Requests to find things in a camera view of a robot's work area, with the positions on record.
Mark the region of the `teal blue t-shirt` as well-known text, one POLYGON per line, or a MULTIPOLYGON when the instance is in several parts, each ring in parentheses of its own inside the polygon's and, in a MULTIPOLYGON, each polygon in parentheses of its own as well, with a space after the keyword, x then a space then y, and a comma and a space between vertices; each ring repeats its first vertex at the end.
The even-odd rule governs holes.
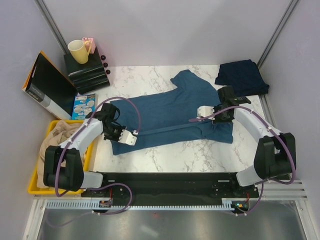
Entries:
POLYGON ((220 104, 217 90, 208 81, 190 70, 180 71, 170 81, 176 86, 171 91, 112 101, 120 110, 118 123, 129 131, 139 129, 135 145, 111 143, 115 156, 184 141, 233 142, 232 123, 189 121, 199 107, 220 104))

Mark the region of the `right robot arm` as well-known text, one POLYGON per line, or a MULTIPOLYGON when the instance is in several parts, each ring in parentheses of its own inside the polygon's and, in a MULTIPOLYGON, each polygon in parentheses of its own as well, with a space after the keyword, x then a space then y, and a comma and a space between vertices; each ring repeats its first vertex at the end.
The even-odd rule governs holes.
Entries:
POLYGON ((275 181, 290 185, 296 178, 296 140, 292 133, 283 133, 268 123, 245 96, 236 96, 231 86, 218 91, 220 104, 214 107, 216 123, 238 121, 257 142, 253 165, 236 174, 229 184, 235 197, 242 196, 247 186, 275 181))

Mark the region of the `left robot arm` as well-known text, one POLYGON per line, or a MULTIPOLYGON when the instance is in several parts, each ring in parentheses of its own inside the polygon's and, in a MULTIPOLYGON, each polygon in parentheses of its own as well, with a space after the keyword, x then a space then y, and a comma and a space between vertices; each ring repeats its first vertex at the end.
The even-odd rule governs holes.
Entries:
POLYGON ((90 119, 90 113, 83 124, 67 140, 60 145, 49 145, 44 155, 43 183, 46 187, 55 187, 56 171, 60 157, 65 166, 60 166, 57 188, 76 192, 80 189, 92 188, 99 197, 106 196, 110 185, 103 180, 101 173, 83 170, 82 156, 93 140, 101 134, 107 140, 118 141, 124 126, 116 123, 120 110, 111 103, 104 103, 90 119))

